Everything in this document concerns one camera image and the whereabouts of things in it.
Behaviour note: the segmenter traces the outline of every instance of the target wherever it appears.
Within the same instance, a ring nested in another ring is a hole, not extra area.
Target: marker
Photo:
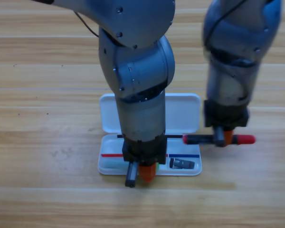
[[[184,135],[183,142],[186,145],[198,145],[198,144],[214,144],[213,135]],[[256,138],[253,135],[233,135],[231,144],[242,145],[242,144],[254,144]]]

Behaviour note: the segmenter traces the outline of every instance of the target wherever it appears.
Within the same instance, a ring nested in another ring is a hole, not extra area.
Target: gray robot arm
[[[282,0],[214,0],[205,17],[209,60],[205,125],[222,132],[245,127],[257,74],[281,21]]]
[[[170,27],[174,0],[34,0],[82,13],[119,44],[145,48]]]
[[[126,186],[135,186],[138,169],[154,177],[156,163],[166,163],[165,88],[175,61],[164,34],[172,24],[175,1],[35,1],[80,12],[99,25],[100,64],[115,94],[123,158],[129,162]]]

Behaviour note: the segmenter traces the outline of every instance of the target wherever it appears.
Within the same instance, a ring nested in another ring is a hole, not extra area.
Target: wooden table
[[[177,63],[168,93],[204,98],[209,4],[177,0],[167,33]],[[97,38],[71,11],[0,0],[0,228],[285,228],[285,1],[283,20],[249,126],[237,129],[257,143],[202,147],[201,175],[128,189],[124,177],[97,170],[105,135],[98,101],[111,92]]]

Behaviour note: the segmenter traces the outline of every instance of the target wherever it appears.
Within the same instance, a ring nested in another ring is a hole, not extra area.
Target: white plastic case
[[[101,142],[98,170],[104,175],[126,175],[129,162],[122,157],[123,138],[114,94],[100,98],[100,112],[103,130],[108,135]],[[166,135],[194,133],[200,122],[200,97],[196,94],[166,94]],[[195,176],[201,173],[200,147],[185,145],[182,138],[168,138],[167,161],[159,165],[156,175]],[[193,169],[170,168],[171,158],[195,162]]]

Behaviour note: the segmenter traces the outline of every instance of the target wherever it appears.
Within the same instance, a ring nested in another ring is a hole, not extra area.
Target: orange tip
[[[225,146],[232,143],[233,131],[224,131]]]
[[[138,167],[138,173],[146,183],[152,182],[156,175],[156,163],[151,166],[140,165]]]

